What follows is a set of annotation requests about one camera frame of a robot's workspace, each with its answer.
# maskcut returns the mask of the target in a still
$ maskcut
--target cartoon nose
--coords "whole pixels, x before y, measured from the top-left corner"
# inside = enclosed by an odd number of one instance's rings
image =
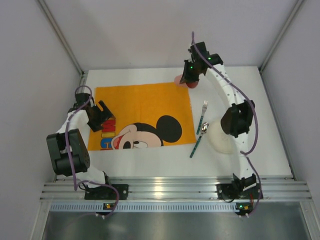
[[[123,145],[123,149],[130,149],[131,148],[131,143],[129,141],[126,141]]]

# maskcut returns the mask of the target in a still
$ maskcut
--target fork handle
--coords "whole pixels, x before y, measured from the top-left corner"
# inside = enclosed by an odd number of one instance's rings
[[[198,135],[200,133],[200,129],[201,129],[201,125],[202,125],[202,120],[204,119],[204,116],[201,115],[201,118],[200,118],[200,122],[199,122],[199,126],[198,126],[198,130],[196,131],[196,134]]]
[[[197,147],[198,147],[198,145],[199,145],[199,143],[200,143],[201,138],[202,138],[202,135],[200,135],[199,138],[198,138],[198,140],[196,141],[195,146],[194,146],[194,148],[193,148],[193,150],[192,150],[192,152],[191,152],[191,154],[190,154],[190,158],[192,158],[192,157],[194,156],[195,151],[196,151],[196,149],[197,149]]]

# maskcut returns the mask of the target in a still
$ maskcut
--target white wall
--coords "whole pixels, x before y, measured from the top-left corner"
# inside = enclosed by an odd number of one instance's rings
[[[25,240],[43,183],[46,136],[63,123],[79,76],[35,0],[0,2],[0,239]]]
[[[191,32],[228,66],[259,66],[296,0],[46,0],[85,70],[182,67]]]
[[[298,177],[320,213],[320,1],[305,2],[263,78]]]

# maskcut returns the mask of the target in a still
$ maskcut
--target orange placemat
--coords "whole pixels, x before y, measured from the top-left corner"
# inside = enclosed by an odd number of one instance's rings
[[[115,117],[90,131],[88,150],[150,148],[196,142],[187,88],[174,83],[97,87]]]

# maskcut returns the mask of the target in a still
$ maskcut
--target white table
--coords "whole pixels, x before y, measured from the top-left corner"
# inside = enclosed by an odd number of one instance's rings
[[[276,127],[274,116],[255,66],[227,67],[230,79],[255,103],[259,123],[259,138],[250,159],[261,176],[292,176],[289,163]],[[172,82],[182,68],[112,69],[90,70],[86,80],[94,91],[97,87],[128,86]],[[212,84],[200,77],[199,85],[189,89],[195,131],[197,130],[204,100],[208,110],[204,121],[220,119],[226,109]],[[80,129],[88,144],[90,129]],[[249,141],[253,143],[254,123],[250,127]],[[91,164],[111,177],[222,177],[231,176],[239,167],[234,155],[216,152],[203,137],[193,158],[189,155],[194,144],[151,147],[144,149],[121,149],[90,151]]]

